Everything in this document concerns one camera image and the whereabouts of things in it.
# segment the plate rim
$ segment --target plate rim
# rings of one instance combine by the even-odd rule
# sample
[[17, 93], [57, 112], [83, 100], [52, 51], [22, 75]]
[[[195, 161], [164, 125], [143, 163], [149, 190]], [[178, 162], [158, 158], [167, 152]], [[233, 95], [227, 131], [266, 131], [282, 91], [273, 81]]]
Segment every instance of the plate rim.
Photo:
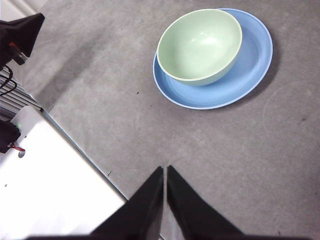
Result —
[[182, 104], [180, 102], [177, 102], [175, 100], [173, 100], [172, 98], [170, 98], [169, 96], [167, 96], [164, 91], [161, 89], [161, 87], [159, 86], [158, 84], [158, 81], [157, 81], [157, 78], [156, 78], [156, 74], [155, 74], [155, 61], [156, 61], [156, 58], [157, 58], [157, 51], [155, 52], [154, 54], [154, 57], [153, 57], [153, 64], [152, 64], [152, 72], [153, 72], [153, 79], [155, 81], [155, 84], [158, 88], [158, 90], [162, 93], [162, 95], [164, 95], [169, 101], [171, 101], [172, 103], [174, 104], [177, 104], [181, 107], [184, 107], [184, 108], [188, 108], [188, 109], [195, 109], [195, 110], [209, 110], [209, 109], [217, 109], [217, 108], [222, 108], [224, 106], [227, 106], [227, 105], [230, 105], [240, 99], [242, 99], [244, 96], [246, 96], [247, 94], [249, 94], [261, 81], [262, 79], [265, 77], [265, 75], [267, 74], [267, 71], [269, 70], [270, 68], [270, 65], [271, 65], [271, 61], [272, 61], [272, 57], [273, 57], [273, 42], [272, 42], [272, 38], [271, 38], [271, 35], [269, 33], [269, 30], [267, 29], [267, 27], [264, 25], [264, 23], [259, 19], [257, 18], [256, 16], [254, 16], [253, 14], [249, 13], [249, 12], [246, 12], [246, 11], [243, 11], [243, 10], [240, 10], [240, 9], [236, 9], [236, 8], [226, 8], [226, 7], [221, 7], [221, 8], [217, 8], [217, 9], [220, 9], [220, 10], [229, 10], [229, 11], [235, 11], [235, 12], [240, 12], [240, 13], [243, 13], [245, 15], [248, 15], [249, 17], [255, 19], [262, 27], [263, 29], [265, 30], [267, 36], [268, 36], [268, 39], [269, 39], [269, 43], [270, 43], [270, 56], [269, 56], [269, 59], [268, 59], [268, 63], [266, 65], [266, 68], [263, 72], [263, 74], [261, 75], [260, 79], [256, 81], [256, 83], [254, 85], [252, 85], [252, 87], [246, 91], [245, 93], [243, 93], [242, 95], [230, 100], [230, 101], [227, 101], [223, 104], [219, 104], [219, 105], [214, 105], [214, 106], [189, 106], [189, 105], [185, 105], [185, 104]]

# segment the gray carpet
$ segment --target gray carpet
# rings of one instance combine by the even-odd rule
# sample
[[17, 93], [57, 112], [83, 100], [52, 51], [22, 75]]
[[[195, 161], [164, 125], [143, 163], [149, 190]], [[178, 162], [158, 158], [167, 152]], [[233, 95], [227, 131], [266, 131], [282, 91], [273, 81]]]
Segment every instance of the gray carpet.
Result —
[[[179, 16], [222, 7], [265, 23], [271, 67], [229, 106], [175, 105], [153, 80], [158, 40]], [[171, 164], [243, 232], [320, 239], [319, 9], [319, 0], [49, 0], [32, 57], [11, 66], [127, 197]], [[166, 239], [181, 239], [168, 206], [162, 223]]]

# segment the bowl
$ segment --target bowl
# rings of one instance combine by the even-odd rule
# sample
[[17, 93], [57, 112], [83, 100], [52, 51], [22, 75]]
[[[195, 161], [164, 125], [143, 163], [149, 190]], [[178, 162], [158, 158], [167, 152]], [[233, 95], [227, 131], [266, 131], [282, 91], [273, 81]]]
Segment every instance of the bowl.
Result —
[[175, 20], [157, 50], [161, 69], [180, 83], [211, 84], [233, 66], [242, 43], [237, 19], [219, 9], [200, 9]]

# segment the bowl rim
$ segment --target bowl rim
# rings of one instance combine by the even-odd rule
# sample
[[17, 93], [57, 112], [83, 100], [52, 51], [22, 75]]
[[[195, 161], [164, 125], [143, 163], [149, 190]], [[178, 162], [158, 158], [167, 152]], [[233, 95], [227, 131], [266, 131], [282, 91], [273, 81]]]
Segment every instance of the bowl rim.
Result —
[[[174, 76], [172, 75], [171, 73], [169, 73], [161, 64], [160, 62], [160, 58], [159, 58], [159, 47], [160, 47], [160, 43], [163, 39], [163, 37], [165, 36], [165, 34], [167, 33], [167, 31], [172, 27], [172, 25], [174, 25], [176, 22], [178, 22], [179, 20], [181, 20], [182, 18], [185, 18], [186, 16], [188, 15], [191, 15], [191, 14], [194, 14], [196, 12], [202, 12], [202, 11], [214, 11], [214, 12], [222, 12], [226, 15], [228, 15], [231, 19], [233, 19], [233, 21], [236, 23], [237, 25], [237, 28], [239, 30], [239, 33], [240, 33], [240, 41], [238, 43], [238, 46], [237, 46], [237, 49], [234, 53], [234, 56], [232, 57], [232, 59], [227, 62], [223, 67], [221, 67], [220, 69], [212, 72], [211, 74], [208, 74], [206, 76], [203, 76], [203, 77], [196, 77], [196, 78], [182, 78], [182, 77], [178, 77], [178, 76]], [[176, 19], [174, 22], [172, 22], [166, 29], [165, 31], [163, 32], [163, 34], [161, 35], [160, 37], [160, 40], [158, 42], [158, 45], [157, 45], [157, 48], [156, 48], [156, 57], [157, 57], [157, 61], [159, 63], [159, 66], [160, 68], [165, 72], [165, 74], [169, 75], [170, 77], [172, 77], [173, 79], [176, 79], [176, 80], [180, 80], [180, 81], [186, 81], [186, 82], [192, 82], [192, 81], [200, 81], [200, 80], [204, 80], [204, 79], [207, 79], [207, 78], [210, 78], [218, 73], [220, 73], [222, 70], [224, 70], [230, 63], [232, 63], [232, 61], [237, 57], [239, 51], [240, 51], [240, 48], [241, 48], [241, 44], [242, 44], [242, 40], [243, 40], [243, 32], [242, 32], [242, 28], [241, 28], [241, 25], [240, 23], [238, 22], [238, 20], [232, 15], [230, 14], [229, 12], [227, 11], [224, 11], [224, 10], [221, 10], [221, 9], [218, 9], [218, 8], [203, 8], [203, 9], [198, 9], [198, 10], [195, 10], [195, 11], [191, 11], [191, 12], [188, 12], [184, 15], [182, 15], [181, 17], [179, 17], [178, 19]]]

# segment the red wire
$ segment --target red wire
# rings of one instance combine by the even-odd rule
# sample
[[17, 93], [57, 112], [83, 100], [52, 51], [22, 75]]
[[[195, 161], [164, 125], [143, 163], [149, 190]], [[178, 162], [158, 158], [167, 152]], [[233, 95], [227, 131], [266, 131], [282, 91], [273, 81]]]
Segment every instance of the red wire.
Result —
[[21, 148], [21, 147], [18, 147], [18, 146], [16, 146], [16, 145], [11, 145], [10, 148], [11, 148], [11, 149], [16, 149], [16, 150], [21, 151], [21, 152], [26, 151], [25, 149], [23, 149], [23, 148]]

